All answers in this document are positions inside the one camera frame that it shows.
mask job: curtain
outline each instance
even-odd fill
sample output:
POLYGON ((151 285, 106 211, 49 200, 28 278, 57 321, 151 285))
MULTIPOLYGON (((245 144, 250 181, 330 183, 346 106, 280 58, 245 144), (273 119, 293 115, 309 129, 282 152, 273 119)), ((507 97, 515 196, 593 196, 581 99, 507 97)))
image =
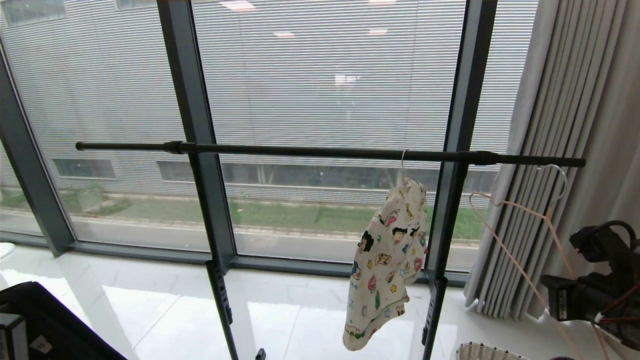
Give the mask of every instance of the curtain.
MULTIPOLYGON (((552 206, 552 222, 566 250, 570 250, 569 234, 579 226, 597 224, 614 216, 611 208, 607 211, 598 205, 602 200, 599 187, 607 181, 613 182, 602 175, 608 171, 603 165, 613 167, 612 157, 621 151, 613 148, 621 143, 612 142, 607 136, 612 136, 615 128, 625 136, 632 136, 627 123, 633 122, 633 118, 622 113, 614 116, 612 112, 621 111, 621 96, 628 94, 621 93, 623 88, 615 83, 620 80, 616 77, 620 69, 613 61, 622 61, 619 58, 634 51, 629 34, 625 33, 627 29, 621 29, 624 25, 632 30, 631 23, 635 21, 631 16, 635 14, 630 12, 633 9, 625 8, 637 5, 627 3, 626 0, 539 3, 512 116, 508 153, 585 157, 588 165, 584 169, 565 169, 568 188, 565 196, 555 203, 552 199, 560 192, 563 180, 554 168, 538 170, 503 165, 493 186, 495 202, 513 201, 539 213, 552 206), (609 103, 612 109, 606 112, 604 108, 609 103), (597 208, 603 213, 599 217, 587 217, 581 213, 587 211, 585 207, 597 208)), ((636 143, 637 139, 627 142, 633 146, 636 143)), ((635 154, 635 149, 625 151, 635 154)), ((621 173, 623 169, 632 170, 632 167, 629 164, 620 167, 621 173)), ((637 182, 629 181, 628 189, 613 183, 606 186, 611 186, 611 191, 631 191, 637 182)), ((618 195, 620 201, 628 198, 628 195, 618 195)), ((611 202, 611 206, 615 206, 616 202, 611 202)), ((550 231, 540 219, 512 207, 492 206, 488 223, 534 284, 541 274, 564 275, 563 262, 550 231)), ((479 257, 465 287, 467 306, 477 301, 478 313, 519 319, 527 312, 541 313, 542 307, 537 305, 537 299, 532 302, 532 295, 520 272, 486 229, 479 257)))

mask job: hanger hook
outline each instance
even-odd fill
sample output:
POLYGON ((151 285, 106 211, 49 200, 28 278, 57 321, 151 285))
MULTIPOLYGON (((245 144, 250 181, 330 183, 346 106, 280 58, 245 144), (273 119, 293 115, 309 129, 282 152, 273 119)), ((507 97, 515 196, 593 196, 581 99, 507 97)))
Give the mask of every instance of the hanger hook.
POLYGON ((564 197, 564 193, 566 193, 567 187, 569 187, 569 180, 566 178, 566 174, 565 174, 564 170, 561 167, 559 167, 558 165, 556 165, 556 164, 548 164, 548 165, 544 165, 544 166, 538 167, 538 170, 543 170, 543 169, 550 168, 550 167, 554 167, 560 172, 560 175, 562 176, 562 179, 563 179, 563 184, 562 184, 562 188, 560 190, 560 194, 555 196, 551 200, 551 203, 550 203, 549 207, 553 206, 556 203, 556 201, 562 199, 564 197))
POLYGON ((402 181, 404 182, 404 154, 406 149, 402 151, 402 158, 400 158, 400 167, 402 168, 402 181))

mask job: black clothes rack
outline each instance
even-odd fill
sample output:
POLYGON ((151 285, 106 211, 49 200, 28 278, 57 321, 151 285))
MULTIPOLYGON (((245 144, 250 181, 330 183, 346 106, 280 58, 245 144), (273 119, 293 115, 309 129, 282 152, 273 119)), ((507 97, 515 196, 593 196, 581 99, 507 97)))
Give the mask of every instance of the black clothes rack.
MULTIPOLYGON (((422 344, 424 347, 423 360, 431 358, 431 351, 435 342, 436 330, 442 310, 447 278, 445 270, 447 268, 447 258, 453 227, 456 221, 458 205, 462 196, 462 189, 467 177, 469 165, 493 165, 493 164, 517 164, 517 165, 558 165, 560 167, 584 167, 586 161, 577 158, 557 158, 548 156, 521 156, 521 155, 501 155, 488 151, 461 151, 461 152, 437 152, 437 151, 412 151, 412 150, 377 150, 377 149, 352 149, 352 148, 324 148, 324 147, 268 147, 268 146, 247 146, 247 145, 210 145, 193 142, 166 142, 160 144, 149 143, 85 143, 77 142, 76 149, 83 150, 116 150, 116 151, 164 151, 170 154, 199 154, 210 152, 216 154, 248 154, 248 155, 275 155, 275 156, 301 156, 312 158, 358 158, 376 160, 406 160, 406 161, 439 161, 453 162, 457 164, 454 184, 451 191, 454 197, 450 197, 446 206, 444 216, 444 227, 448 229, 447 234, 436 246, 437 256, 435 271, 427 274, 431 284, 431 299, 429 301, 429 311, 427 313, 426 324, 422 332, 422 344)), ((198 157, 190 157, 191 166, 199 168, 198 157)), ((198 196, 201 196, 202 184, 198 184, 199 178, 195 177, 198 196)), ((200 206, 203 211, 208 212, 207 204, 200 197, 200 206)), ((205 222, 207 239, 211 248, 212 259, 206 262, 209 281, 213 290, 216 307, 222 322, 222 329, 227 341, 227 347, 231 359, 238 360, 236 345, 231 333, 231 307, 228 303, 224 277, 220 267, 218 248, 213 240, 212 227, 205 222)), ((429 251, 431 252, 431 236, 429 236, 429 251)), ((265 360, 266 353, 260 349, 255 359, 265 360)))

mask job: black fabric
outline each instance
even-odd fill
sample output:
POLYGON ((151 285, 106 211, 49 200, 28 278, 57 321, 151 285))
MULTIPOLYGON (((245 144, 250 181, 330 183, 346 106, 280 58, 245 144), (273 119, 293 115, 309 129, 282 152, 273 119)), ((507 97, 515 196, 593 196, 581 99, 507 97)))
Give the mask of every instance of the black fabric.
POLYGON ((37 282, 0 291, 0 306, 26 319, 29 344, 43 336, 48 353, 29 348, 32 360, 126 360, 37 282))

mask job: white cartoon print shirt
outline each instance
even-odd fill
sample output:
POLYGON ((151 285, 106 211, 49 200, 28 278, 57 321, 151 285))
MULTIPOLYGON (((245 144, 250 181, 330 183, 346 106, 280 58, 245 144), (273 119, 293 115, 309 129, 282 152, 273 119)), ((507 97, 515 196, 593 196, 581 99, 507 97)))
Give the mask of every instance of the white cartoon print shirt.
POLYGON ((426 253, 426 191, 405 179, 391 189, 358 243, 351 267, 342 342, 363 348, 387 321, 404 314, 405 284, 416 279, 426 253))

